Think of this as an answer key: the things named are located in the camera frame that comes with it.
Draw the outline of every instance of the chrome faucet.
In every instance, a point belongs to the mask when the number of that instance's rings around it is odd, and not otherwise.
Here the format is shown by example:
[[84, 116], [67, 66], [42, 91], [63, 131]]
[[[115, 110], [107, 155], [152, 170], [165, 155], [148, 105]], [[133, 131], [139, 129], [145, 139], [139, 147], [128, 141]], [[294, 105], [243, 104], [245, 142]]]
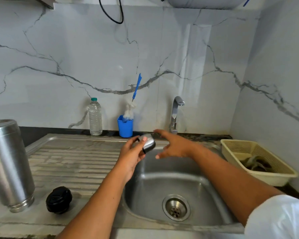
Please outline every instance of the chrome faucet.
[[176, 130], [176, 116], [178, 111], [178, 106], [184, 106], [185, 102], [180, 96], [176, 96], [173, 102], [173, 109], [171, 111], [171, 124], [169, 125], [169, 130], [173, 134], [177, 134]]

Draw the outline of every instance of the sink drain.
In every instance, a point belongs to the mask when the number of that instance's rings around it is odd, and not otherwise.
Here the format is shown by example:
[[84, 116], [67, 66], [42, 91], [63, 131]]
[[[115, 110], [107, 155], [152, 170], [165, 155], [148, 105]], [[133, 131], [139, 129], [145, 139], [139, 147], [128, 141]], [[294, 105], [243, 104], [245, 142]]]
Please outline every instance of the sink drain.
[[165, 197], [163, 211], [173, 221], [184, 221], [190, 215], [190, 207], [186, 199], [176, 194]]

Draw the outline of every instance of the person's left hand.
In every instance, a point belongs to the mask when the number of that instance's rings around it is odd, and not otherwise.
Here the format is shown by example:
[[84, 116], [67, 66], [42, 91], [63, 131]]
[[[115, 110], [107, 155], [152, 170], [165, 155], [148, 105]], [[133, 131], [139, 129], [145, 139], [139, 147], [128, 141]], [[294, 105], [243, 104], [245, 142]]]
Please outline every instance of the person's left hand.
[[132, 147], [138, 137], [139, 136], [132, 137], [126, 142], [126, 144], [124, 144], [121, 148], [120, 156], [114, 166], [126, 173], [125, 183], [131, 179], [138, 162], [145, 157], [142, 148], [147, 141], [147, 137], [144, 137], [143, 140], [141, 140], [134, 148]]

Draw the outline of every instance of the beige basket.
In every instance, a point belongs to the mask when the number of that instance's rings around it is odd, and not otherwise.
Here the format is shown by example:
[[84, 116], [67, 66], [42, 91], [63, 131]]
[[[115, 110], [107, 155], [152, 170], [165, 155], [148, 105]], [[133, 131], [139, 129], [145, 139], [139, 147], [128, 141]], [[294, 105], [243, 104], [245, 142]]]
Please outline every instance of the beige basket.
[[[269, 185], [284, 186], [291, 178], [298, 177], [298, 173], [294, 169], [256, 142], [222, 139], [221, 144], [222, 153], [228, 162], [237, 168], [244, 169], [255, 178]], [[270, 163], [275, 173], [252, 171], [240, 162], [254, 155], [264, 157]]]

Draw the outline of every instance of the blue cup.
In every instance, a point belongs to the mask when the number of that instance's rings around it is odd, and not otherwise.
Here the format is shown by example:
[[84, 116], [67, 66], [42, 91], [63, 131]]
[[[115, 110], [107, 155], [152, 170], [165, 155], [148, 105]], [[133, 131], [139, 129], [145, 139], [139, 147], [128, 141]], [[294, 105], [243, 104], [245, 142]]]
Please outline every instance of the blue cup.
[[129, 138], [133, 136], [133, 120], [123, 122], [123, 115], [120, 115], [117, 119], [117, 124], [119, 126], [119, 134], [121, 137]]

